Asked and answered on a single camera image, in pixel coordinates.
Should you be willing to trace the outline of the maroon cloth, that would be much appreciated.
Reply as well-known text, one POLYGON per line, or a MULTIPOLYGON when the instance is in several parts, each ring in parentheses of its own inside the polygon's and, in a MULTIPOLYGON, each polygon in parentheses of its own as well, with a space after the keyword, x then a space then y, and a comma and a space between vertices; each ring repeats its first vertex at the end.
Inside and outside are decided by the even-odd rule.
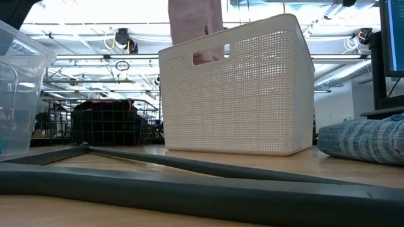
POLYGON ((132 111, 136 110, 136 107, 132 105, 132 101, 97 101, 92 102, 90 105, 95 110, 113 110, 113 111, 132 111))

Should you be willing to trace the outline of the pink knit cloth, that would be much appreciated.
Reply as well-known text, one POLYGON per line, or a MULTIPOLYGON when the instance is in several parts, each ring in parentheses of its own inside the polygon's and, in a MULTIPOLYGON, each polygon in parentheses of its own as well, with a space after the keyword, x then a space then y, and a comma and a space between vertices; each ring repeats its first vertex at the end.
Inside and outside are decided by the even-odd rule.
POLYGON ((221 0, 168 0, 168 14, 173 45, 224 30, 221 0))

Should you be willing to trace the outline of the dark teal cloth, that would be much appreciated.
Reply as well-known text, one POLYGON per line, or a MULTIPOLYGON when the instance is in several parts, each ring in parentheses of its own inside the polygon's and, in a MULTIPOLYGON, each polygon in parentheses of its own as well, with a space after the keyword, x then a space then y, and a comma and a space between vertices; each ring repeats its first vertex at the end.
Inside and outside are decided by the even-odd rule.
POLYGON ((73 144, 93 146, 137 146, 146 140, 151 128, 138 108, 132 111, 95 110, 92 102, 85 101, 71 113, 71 140, 73 144))

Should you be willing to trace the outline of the white perforated plastic basket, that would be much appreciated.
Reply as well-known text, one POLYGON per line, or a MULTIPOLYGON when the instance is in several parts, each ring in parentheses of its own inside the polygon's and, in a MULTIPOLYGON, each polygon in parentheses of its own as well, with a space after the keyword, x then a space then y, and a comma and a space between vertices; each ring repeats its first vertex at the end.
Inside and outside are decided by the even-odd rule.
POLYGON ((311 147, 314 65, 296 16, 230 28, 158 57, 167 148, 288 156, 311 147))

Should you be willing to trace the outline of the grey flat clothes hanger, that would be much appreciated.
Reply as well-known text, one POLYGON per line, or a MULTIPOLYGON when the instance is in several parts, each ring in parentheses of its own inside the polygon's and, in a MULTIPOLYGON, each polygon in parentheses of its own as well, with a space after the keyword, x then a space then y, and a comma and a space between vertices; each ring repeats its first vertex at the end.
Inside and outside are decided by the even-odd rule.
POLYGON ((94 146, 0 158, 0 194, 287 227, 404 227, 404 189, 94 146), (85 153, 188 170, 191 176, 54 166, 85 153))

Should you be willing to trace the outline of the ceiling light strip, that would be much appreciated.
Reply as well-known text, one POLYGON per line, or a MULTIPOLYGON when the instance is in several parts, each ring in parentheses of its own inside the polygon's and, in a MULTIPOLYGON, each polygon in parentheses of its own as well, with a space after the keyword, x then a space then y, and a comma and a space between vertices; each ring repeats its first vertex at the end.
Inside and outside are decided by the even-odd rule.
POLYGON ((57 60, 158 59, 157 54, 58 55, 57 60))
POLYGON ((312 59, 370 59, 367 54, 316 54, 311 55, 312 59))

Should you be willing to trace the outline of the blue striped cloth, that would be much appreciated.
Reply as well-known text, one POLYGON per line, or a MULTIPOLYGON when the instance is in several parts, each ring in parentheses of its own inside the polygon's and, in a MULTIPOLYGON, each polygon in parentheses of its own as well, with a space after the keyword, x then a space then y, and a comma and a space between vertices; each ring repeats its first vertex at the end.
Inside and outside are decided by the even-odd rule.
POLYGON ((404 113, 322 127, 317 147, 338 158, 404 166, 404 113))

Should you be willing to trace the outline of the clear plastic bin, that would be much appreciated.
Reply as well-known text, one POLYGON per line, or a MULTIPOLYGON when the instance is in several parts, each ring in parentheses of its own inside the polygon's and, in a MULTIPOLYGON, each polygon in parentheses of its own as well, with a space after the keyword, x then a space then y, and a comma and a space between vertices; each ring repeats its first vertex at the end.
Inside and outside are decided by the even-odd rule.
POLYGON ((56 53, 0 21, 0 156, 29 150, 45 69, 56 53))

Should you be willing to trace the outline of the grey side desk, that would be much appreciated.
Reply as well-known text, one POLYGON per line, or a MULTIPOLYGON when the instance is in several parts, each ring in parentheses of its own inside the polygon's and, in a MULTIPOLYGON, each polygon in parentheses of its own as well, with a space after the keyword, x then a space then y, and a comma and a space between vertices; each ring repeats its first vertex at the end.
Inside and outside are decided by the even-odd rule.
POLYGON ((361 113, 361 117, 365 117, 366 119, 372 119, 372 120, 381 120, 385 119, 388 117, 391 117, 392 115, 396 114, 403 114, 404 113, 404 107, 394 107, 394 108, 386 108, 382 110, 375 110, 371 112, 364 112, 361 113))

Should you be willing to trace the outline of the black computer monitor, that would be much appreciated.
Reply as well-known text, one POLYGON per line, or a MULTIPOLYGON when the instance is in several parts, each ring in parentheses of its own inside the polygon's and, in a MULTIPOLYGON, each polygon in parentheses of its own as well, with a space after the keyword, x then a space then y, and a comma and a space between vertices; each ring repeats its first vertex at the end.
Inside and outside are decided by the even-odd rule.
POLYGON ((370 35, 374 108, 404 107, 404 95, 392 97, 386 78, 404 81, 404 0, 379 0, 381 30, 370 35))

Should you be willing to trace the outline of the white ceiling duct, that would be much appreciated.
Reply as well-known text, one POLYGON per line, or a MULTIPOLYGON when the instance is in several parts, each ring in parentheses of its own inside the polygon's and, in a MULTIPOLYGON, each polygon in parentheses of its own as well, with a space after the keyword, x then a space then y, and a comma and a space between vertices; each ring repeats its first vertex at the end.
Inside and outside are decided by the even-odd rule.
POLYGON ((370 71, 370 59, 360 61, 356 64, 346 65, 319 78, 314 82, 314 88, 316 90, 329 88, 336 84, 342 84, 365 73, 369 73, 370 71))

